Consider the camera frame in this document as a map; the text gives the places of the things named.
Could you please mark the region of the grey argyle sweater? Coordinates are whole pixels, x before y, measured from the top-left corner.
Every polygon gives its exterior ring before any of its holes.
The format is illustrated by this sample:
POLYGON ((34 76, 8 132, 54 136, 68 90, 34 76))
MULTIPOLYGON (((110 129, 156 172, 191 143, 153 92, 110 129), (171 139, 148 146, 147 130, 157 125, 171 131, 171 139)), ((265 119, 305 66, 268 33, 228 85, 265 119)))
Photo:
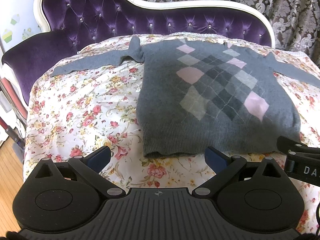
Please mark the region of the grey argyle sweater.
POLYGON ((146 157, 222 152, 271 152, 277 139, 299 139, 300 117, 276 80, 279 73, 318 87, 319 79, 273 54, 204 41, 167 40, 113 50, 57 67, 53 75, 144 64, 136 115, 146 157))

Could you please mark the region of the purple tufted headboard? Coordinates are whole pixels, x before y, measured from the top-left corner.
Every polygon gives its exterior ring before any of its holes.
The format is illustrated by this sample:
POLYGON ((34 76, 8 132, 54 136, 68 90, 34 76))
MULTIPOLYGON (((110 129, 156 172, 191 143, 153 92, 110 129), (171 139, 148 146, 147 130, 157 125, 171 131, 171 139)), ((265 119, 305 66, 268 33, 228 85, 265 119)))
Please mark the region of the purple tufted headboard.
POLYGON ((33 11, 41 33, 2 57, 16 76, 23 102, 29 101, 34 82, 58 61, 116 36, 190 32, 270 47, 276 43, 263 14, 232 1, 34 0, 33 11))

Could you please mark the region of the red vacuum tube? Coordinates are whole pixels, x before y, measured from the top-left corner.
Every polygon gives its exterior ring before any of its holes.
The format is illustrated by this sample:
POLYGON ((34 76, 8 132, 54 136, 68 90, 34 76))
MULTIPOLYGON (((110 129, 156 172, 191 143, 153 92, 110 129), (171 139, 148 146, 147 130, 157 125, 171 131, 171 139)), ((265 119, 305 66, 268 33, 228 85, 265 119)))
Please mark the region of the red vacuum tube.
POLYGON ((1 127, 5 130, 7 135, 14 141, 12 149, 21 163, 24 161, 25 141, 21 139, 18 134, 2 119, 0 118, 1 127))

